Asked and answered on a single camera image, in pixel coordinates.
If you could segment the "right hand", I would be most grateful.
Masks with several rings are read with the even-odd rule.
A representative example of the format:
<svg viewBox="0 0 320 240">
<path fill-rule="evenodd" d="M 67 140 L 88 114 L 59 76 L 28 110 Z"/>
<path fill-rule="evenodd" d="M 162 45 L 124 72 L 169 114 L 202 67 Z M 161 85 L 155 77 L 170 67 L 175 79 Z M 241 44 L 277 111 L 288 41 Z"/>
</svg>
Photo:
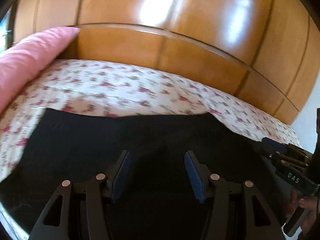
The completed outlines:
<svg viewBox="0 0 320 240">
<path fill-rule="evenodd" d="M 294 214 L 297 207 L 301 207 L 309 211 L 308 215 L 306 216 L 306 218 L 300 226 L 302 231 L 298 235 L 298 239 L 304 239 L 307 233 L 312 228 L 319 214 L 318 198 L 316 196 L 299 197 L 298 192 L 296 190 L 292 190 L 290 194 L 290 202 L 287 207 L 286 217 L 291 217 Z"/>
</svg>

